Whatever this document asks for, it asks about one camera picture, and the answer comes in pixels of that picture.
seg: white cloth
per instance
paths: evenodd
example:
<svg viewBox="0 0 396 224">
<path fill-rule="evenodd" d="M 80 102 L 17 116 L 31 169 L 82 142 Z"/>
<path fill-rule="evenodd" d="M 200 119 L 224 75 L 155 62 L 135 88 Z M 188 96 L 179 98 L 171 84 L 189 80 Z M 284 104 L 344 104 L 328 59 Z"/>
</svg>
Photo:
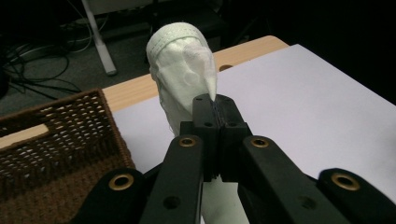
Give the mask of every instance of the white cloth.
<svg viewBox="0 0 396 224">
<path fill-rule="evenodd" d="M 147 45 L 151 77 L 156 81 L 160 104 L 175 136 L 180 122 L 192 121 L 192 99 L 209 93 L 214 101 L 217 72 L 204 36 L 185 22 L 165 25 Z M 206 224 L 244 224 L 248 219 L 236 193 L 236 184 L 220 178 L 204 183 L 202 215 Z"/>
</svg>

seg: wicker basket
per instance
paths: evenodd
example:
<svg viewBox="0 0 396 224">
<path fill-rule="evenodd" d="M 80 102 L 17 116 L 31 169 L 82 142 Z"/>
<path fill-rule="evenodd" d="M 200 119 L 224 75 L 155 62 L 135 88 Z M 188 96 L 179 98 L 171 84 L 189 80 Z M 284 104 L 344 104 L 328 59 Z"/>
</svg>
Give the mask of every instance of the wicker basket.
<svg viewBox="0 0 396 224">
<path fill-rule="evenodd" d="M 134 168 L 101 90 L 0 118 L 0 141 L 32 127 L 46 131 L 0 147 L 2 224 L 65 223 L 104 174 Z"/>
</svg>

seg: table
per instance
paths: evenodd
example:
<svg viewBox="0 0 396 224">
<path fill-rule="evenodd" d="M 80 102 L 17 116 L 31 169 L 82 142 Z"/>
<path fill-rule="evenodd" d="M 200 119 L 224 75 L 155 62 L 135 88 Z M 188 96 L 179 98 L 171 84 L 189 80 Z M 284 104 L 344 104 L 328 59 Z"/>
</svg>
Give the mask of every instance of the table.
<svg viewBox="0 0 396 224">
<path fill-rule="evenodd" d="M 287 48 L 282 40 L 268 35 L 228 49 L 214 52 L 216 69 L 238 65 L 264 54 Z M 103 89 L 112 112 L 158 95 L 157 86 L 147 74 Z"/>
</svg>

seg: gray carpet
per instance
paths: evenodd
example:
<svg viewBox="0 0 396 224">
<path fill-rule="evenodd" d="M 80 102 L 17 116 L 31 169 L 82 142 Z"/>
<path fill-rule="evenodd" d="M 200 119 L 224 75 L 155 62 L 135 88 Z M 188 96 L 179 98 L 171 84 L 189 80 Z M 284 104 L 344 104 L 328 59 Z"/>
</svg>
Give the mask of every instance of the gray carpet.
<svg viewBox="0 0 396 224">
<path fill-rule="evenodd" d="M 50 80 L 40 84 L 51 87 L 63 87 L 86 91 L 92 88 L 105 88 L 123 81 L 140 77 L 149 72 L 149 64 L 145 63 L 145 48 L 149 40 L 149 25 L 145 22 L 125 22 L 115 25 L 111 17 L 107 21 L 101 34 L 106 42 L 108 51 L 118 70 L 115 76 L 108 76 L 100 62 L 99 55 L 93 44 L 81 52 L 70 52 L 65 56 L 69 61 L 66 70 L 58 78 L 63 80 Z M 213 51 L 219 49 L 219 40 L 208 40 Z M 65 57 L 38 59 L 25 65 L 24 74 L 27 78 L 53 77 L 60 73 L 66 66 Z M 26 90 L 17 85 L 12 85 L 7 95 L 0 99 L 0 117 L 9 115 L 25 108 L 42 105 L 53 101 L 37 92 Z M 54 98 L 63 98 L 69 93 L 52 90 L 49 88 L 31 87 Z"/>
</svg>

